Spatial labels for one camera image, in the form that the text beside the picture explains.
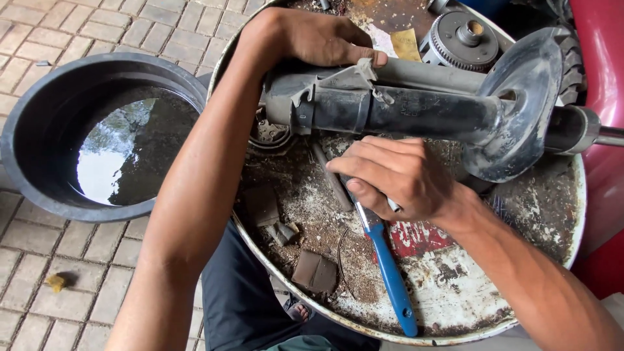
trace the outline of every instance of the metal rod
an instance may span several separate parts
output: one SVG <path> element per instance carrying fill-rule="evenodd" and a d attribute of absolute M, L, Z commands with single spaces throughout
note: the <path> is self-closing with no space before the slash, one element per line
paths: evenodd
<path fill-rule="evenodd" d="M 349 212 L 353 210 L 353 204 L 351 203 L 351 200 L 349 200 L 349 196 L 347 195 L 347 193 L 344 191 L 343 185 L 340 183 L 340 180 L 338 180 L 336 174 L 328 171 L 325 168 L 325 164 L 327 163 L 327 157 L 325 156 L 323 149 L 317 142 L 312 142 L 312 151 L 314 152 L 314 156 L 316 156 L 318 163 L 321 165 L 321 169 L 325 174 L 325 179 L 327 179 L 331 190 L 334 191 L 334 194 L 336 195 L 338 202 L 340 202 L 340 206 L 343 208 L 343 211 Z"/>
<path fill-rule="evenodd" d="M 594 144 L 624 147 L 624 129 L 601 126 Z"/>
<path fill-rule="evenodd" d="M 388 82 L 405 87 L 463 95 L 474 95 L 486 76 L 483 73 L 393 57 L 389 57 L 388 63 L 382 68 L 375 69 L 375 72 L 378 77 L 375 84 Z"/>

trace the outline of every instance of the black tube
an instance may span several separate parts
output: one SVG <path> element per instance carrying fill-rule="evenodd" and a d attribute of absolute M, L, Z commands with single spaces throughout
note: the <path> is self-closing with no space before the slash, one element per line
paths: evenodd
<path fill-rule="evenodd" d="M 396 87 L 378 89 L 394 103 L 381 102 L 370 91 L 317 88 L 314 101 L 302 99 L 295 116 L 310 114 L 313 107 L 314 129 L 404 134 L 478 144 L 494 130 L 502 110 L 497 97 Z"/>

